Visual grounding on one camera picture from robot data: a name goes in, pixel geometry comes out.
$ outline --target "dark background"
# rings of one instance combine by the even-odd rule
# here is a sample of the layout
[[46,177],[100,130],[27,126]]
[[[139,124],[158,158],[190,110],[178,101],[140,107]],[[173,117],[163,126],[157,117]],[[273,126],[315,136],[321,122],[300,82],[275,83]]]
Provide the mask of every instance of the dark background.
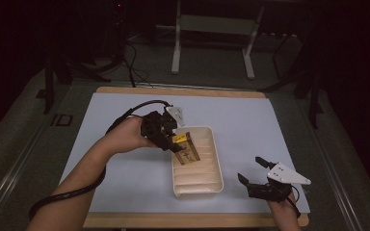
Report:
[[[196,14],[203,4],[216,4],[213,15],[251,17],[250,11],[243,11],[243,1],[232,11],[225,1],[183,2],[184,11]],[[113,8],[107,1],[0,1],[0,120],[30,78],[43,69],[50,44],[67,48],[66,52],[81,62],[109,55],[99,42],[104,40],[100,35],[113,17],[109,7]],[[120,12],[125,13],[124,26],[143,31],[151,39],[155,24],[174,25],[175,1],[129,1],[125,7],[126,12]],[[270,6],[260,30],[279,35],[293,30],[292,18],[312,18],[314,13],[321,13],[312,33],[303,37],[317,57],[322,89],[370,176],[370,1],[343,2],[331,8],[290,7]]]

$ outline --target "hand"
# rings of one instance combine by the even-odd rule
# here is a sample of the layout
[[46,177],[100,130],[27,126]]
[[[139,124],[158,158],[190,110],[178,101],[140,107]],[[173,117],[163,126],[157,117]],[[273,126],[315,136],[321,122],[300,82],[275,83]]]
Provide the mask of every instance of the hand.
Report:
[[143,119],[137,116],[129,117],[101,138],[95,146],[100,145],[110,157],[139,147],[155,147],[150,140],[141,136],[142,121]]
[[[295,202],[293,192],[289,194],[291,201]],[[294,207],[287,201],[275,202],[267,201],[273,214],[273,219],[279,230],[301,230],[297,221],[297,214]]]

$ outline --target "white paper sheet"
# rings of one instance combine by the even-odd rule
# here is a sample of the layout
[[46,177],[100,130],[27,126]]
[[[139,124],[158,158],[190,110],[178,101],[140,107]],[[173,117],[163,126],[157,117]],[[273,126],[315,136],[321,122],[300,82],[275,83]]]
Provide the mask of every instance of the white paper sheet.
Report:
[[[104,182],[96,189],[90,212],[115,213],[270,213],[265,201],[249,198],[237,178],[267,183],[268,169],[255,162],[260,156],[294,169],[290,154],[268,99],[147,94],[95,93],[71,151],[62,180],[86,151],[104,135],[117,117],[148,100],[168,101],[181,107],[185,126],[212,128],[224,178],[224,189],[212,198],[178,200],[172,188],[169,151],[140,148],[119,154],[107,165]],[[163,112],[162,104],[141,108],[135,114]],[[300,185],[297,205],[309,213]]]

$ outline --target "white plastic tray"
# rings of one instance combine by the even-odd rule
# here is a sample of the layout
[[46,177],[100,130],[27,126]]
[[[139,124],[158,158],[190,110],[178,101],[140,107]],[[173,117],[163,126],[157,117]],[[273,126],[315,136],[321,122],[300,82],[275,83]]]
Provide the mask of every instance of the white plastic tray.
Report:
[[216,144],[209,127],[181,127],[176,134],[189,132],[200,161],[181,165],[172,153],[173,192],[177,198],[204,198],[224,188]]

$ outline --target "gray floor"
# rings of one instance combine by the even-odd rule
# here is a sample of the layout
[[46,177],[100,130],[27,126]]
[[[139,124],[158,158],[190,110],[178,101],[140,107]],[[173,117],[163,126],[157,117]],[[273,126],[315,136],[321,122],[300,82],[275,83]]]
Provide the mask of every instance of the gray floor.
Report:
[[[180,72],[171,75],[172,37],[160,41],[154,44],[132,41],[137,50],[134,67],[146,78],[144,82],[135,76],[142,82],[139,87],[175,85],[256,90],[278,80],[272,54],[279,38],[257,39],[251,54],[255,80],[246,78],[240,44],[228,48],[212,42],[202,46],[185,42]],[[294,39],[289,42],[280,53],[283,70],[300,47]],[[133,50],[128,47],[126,53],[130,60]],[[83,78],[76,78],[71,86],[57,83],[56,105],[49,115],[43,115],[44,102],[35,97],[43,88],[43,76],[42,72],[30,81],[0,123],[0,184],[8,172],[21,175],[11,181],[7,193],[0,194],[0,230],[24,230],[30,206],[59,183],[91,94],[98,86],[105,85]],[[125,66],[104,77],[113,79],[107,85],[129,86]],[[304,230],[370,230],[370,181],[330,107],[328,96],[321,92],[323,113],[318,115],[319,129],[313,129],[307,119],[308,99],[295,99],[293,88],[294,85],[286,86],[267,96],[274,105],[297,171],[313,182],[305,187],[311,214],[310,224]],[[54,114],[73,115],[73,122],[69,127],[50,126]],[[25,153],[27,158],[18,159]],[[16,163],[25,164],[24,168],[11,169]]]

